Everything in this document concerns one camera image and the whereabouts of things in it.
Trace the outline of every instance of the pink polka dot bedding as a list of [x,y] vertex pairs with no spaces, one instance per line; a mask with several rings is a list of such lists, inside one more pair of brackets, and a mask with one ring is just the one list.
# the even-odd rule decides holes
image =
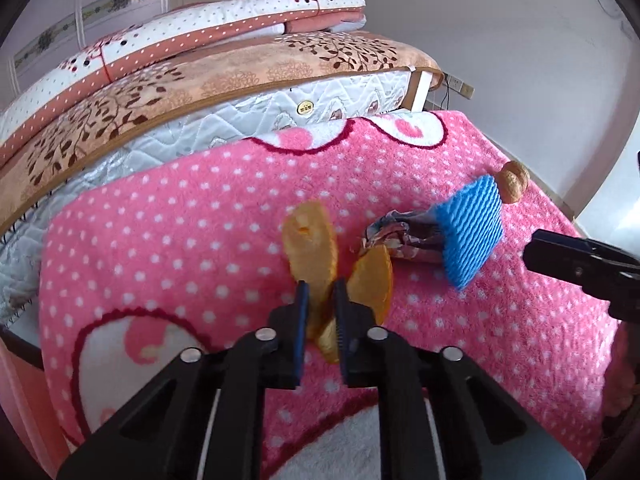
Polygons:
[[[40,282],[52,403],[81,443],[181,349],[228,348],[292,300],[289,211],[320,200],[348,276],[364,228],[427,209],[507,158],[461,113],[335,120],[185,156],[86,192],[53,219]],[[598,446],[617,328],[606,304],[526,271],[539,228],[576,235],[531,184],[502,206],[504,237],[462,291],[441,267],[394,260],[385,325],[414,346],[464,349],[583,465]],[[348,390],[311,344],[295,392],[268,392],[264,473],[376,402]]]

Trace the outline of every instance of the crumpled snack wrapper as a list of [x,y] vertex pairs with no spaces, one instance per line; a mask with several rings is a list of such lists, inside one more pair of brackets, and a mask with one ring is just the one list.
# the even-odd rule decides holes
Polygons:
[[444,236],[432,210],[390,211],[367,227],[360,254],[380,244],[392,258],[442,263]]

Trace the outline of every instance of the bedsheet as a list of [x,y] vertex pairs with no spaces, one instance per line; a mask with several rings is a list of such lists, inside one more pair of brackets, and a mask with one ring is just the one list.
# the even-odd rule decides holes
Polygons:
[[[289,302],[280,226],[297,203],[324,203],[348,276],[371,219],[442,202],[505,161],[463,114],[408,112],[242,140],[82,194],[51,223],[40,286],[66,434],[81,442],[182,348],[228,347]],[[524,268],[535,229],[575,235],[535,184],[502,222],[504,239],[463,291],[437,267],[394,261],[385,325],[414,346],[463,348],[586,464],[617,323],[603,301]],[[299,389],[267,394],[267,476],[376,402],[343,387],[315,348],[305,363]]]
[[[44,231],[80,193],[243,137],[394,110],[407,92],[409,78],[407,71],[382,72],[258,92],[157,126],[111,152],[40,200],[38,207],[29,210],[2,238],[0,322],[15,319],[12,316],[17,309],[37,294]],[[298,113],[303,102],[313,104],[311,113]]]

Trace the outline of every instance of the white wall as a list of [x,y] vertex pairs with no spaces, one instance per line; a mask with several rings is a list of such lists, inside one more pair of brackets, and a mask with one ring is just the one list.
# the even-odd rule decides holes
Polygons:
[[578,216],[577,223],[596,240],[640,256],[640,119],[606,180]]
[[487,136],[579,212],[640,109],[640,47],[597,0],[366,0],[367,29],[417,46],[476,94]]
[[[57,23],[59,20],[76,12],[96,0],[30,0],[23,12],[18,17],[12,30],[0,47],[0,109],[4,108],[14,96],[10,89],[7,63],[17,52],[25,47],[31,40],[40,35],[41,32]],[[103,19],[88,26],[85,30],[86,43],[93,43],[100,37],[129,27],[135,23],[148,20],[156,14],[160,14],[160,0],[143,7],[133,7],[120,12],[109,19]],[[72,56],[84,48],[80,44],[74,33],[60,44],[52,46],[42,56],[38,58],[27,70],[18,78],[20,90],[24,91],[30,84],[38,80],[49,70],[62,62],[68,56]]]

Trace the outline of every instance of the orange peel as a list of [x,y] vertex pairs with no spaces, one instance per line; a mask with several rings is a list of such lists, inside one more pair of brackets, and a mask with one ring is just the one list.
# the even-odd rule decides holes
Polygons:
[[338,268],[338,245],[334,228],[321,203],[300,204],[282,225],[284,251],[293,278],[309,286],[306,336],[316,339],[332,318],[328,305]]
[[[349,300],[368,306],[373,310],[376,323],[382,324],[391,307],[393,280],[393,267],[386,247],[374,246],[353,267],[347,282]],[[318,336],[316,344],[327,362],[338,362],[335,317]]]

